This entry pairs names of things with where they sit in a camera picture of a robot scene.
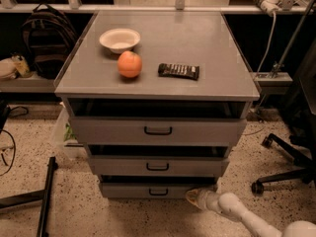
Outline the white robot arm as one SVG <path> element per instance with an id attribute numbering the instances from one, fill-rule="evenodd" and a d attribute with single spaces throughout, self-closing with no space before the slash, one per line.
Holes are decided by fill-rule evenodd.
<path id="1" fill-rule="evenodd" d="M 254 237 L 316 237 L 316 225 L 304 220 L 294 221 L 279 231 L 250 211 L 233 193 L 218 194 L 208 188 L 197 188 L 188 190 L 186 199 L 201 210 L 241 222 Z"/>

